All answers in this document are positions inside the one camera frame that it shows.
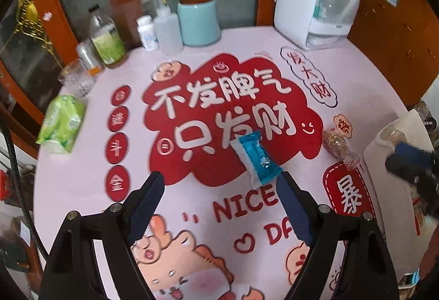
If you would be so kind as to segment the white squeeze wash bottle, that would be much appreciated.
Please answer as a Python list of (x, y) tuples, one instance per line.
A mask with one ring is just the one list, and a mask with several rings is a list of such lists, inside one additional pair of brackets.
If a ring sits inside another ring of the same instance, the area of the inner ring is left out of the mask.
[(156, 17), (153, 26), (159, 42), (160, 50), (165, 55), (176, 55), (183, 50), (179, 18), (163, 0), (141, 0), (141, 4), (156, 2)]

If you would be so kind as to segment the small silver capped jar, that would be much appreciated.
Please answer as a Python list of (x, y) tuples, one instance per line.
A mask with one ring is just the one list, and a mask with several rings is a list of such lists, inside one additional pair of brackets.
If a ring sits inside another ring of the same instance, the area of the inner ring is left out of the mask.
[(103, 65), (94, 54), (93, 46), (89, 40), (77, 44), (76, 51), (83, 66), (91, 77), (96, 77), (103, 72)]

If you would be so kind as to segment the green tissue pack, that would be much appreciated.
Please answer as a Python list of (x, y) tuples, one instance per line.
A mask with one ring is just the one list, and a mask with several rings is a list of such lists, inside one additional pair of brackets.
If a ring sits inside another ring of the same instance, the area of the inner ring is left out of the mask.
[(86, 106), (73, 95), (55, 97), (45, 113), (36, 143), (49, 153), (71, 153)]

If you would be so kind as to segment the pink printed table mat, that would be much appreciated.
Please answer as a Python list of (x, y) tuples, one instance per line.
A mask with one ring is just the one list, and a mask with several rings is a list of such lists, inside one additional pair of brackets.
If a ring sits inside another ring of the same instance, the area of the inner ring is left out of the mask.
[(168, 57), (132, 51), (97, 79), (71, 153), (40, 148), (34, 217), (51, 247), (68, 212), (104, 211), (152, 171), (164, 195), (134, 246), (159, 299), (283, 299), (306, 256), (275, 190), (255, 188), (230, 143), (259, 131), (273, 160), (319, 203), (380, 215), (364, 164), (322, 146), (335, 121), (362, 155), (406, 112), (354, 45), (304, 52), (272, 27), (227, 29)]

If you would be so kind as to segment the light blue cylindrical canister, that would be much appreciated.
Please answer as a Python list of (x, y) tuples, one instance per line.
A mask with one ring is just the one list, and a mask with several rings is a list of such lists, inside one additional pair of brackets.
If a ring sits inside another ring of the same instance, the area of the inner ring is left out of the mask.
[(208, 46), (221, 39), (215, 0), (179, 0), (177, 15), (185, 46)]

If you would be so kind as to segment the small white pill bottle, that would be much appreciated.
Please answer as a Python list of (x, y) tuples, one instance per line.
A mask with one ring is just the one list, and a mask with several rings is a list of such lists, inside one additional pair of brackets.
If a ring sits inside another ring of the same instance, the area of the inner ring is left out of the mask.
[(159, 49), (159, 42), (154, 29), (153, 19), (150, 15), (144, 15), (137, 19), (137, 30), (141, 44), (146, 51)]

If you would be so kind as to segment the clear glass cup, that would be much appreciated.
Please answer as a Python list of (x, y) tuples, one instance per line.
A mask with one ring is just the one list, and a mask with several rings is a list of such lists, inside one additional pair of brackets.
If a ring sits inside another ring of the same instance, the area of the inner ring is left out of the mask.
[(90, 76), (80, 59), (65, 66), (58, 80), (77, 99), (87, 98), (96, 84), (96, 78)]

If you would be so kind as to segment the orange wooden cabinet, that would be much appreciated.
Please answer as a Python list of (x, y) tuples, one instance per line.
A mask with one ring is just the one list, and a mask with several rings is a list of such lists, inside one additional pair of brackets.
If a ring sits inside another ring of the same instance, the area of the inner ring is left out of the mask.
[(428, 0), (360, 0), (348, 36), (408, 107), (438, 77), (437, 13)]

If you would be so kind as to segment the clear nut snack packet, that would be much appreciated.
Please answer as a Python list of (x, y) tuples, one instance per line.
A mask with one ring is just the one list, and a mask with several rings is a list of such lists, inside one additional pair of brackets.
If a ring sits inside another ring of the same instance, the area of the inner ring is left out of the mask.
[(349, 171), (358, 166), (359, 157), (350, 150), (345, 138), (337, 133), (334, 128), (323, 130), (322, 145), (333, 157), (342, 162)]

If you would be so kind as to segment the clear bottle green label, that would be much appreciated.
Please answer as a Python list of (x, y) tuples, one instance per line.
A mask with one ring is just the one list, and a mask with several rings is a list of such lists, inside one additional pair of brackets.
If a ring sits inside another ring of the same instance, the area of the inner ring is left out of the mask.
[(99, 5), (89, 8), (89, 35), (103, 64), (109, 69), (125, 61), (126, 49), (115, 22), (102, 13)]

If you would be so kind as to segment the blue foil snack packet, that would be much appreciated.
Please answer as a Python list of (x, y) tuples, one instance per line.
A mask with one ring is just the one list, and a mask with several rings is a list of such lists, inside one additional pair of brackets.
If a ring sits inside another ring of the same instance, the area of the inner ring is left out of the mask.
[(230, 141), (230, 146), (249, 173), (252, 189), (270, 183), (283, 171), (263, 147), (259, 130)]

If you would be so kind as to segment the white plastic storage bin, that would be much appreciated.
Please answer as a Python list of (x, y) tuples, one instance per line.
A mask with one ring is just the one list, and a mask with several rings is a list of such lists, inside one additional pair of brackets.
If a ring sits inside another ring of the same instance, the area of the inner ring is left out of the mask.
[(423, 198), (435, 192), (433, 147), (417, 110), (386, 125), (363, 152), (378, 205), (379, 227), (396, 277), (414, 273), (433, 233)]

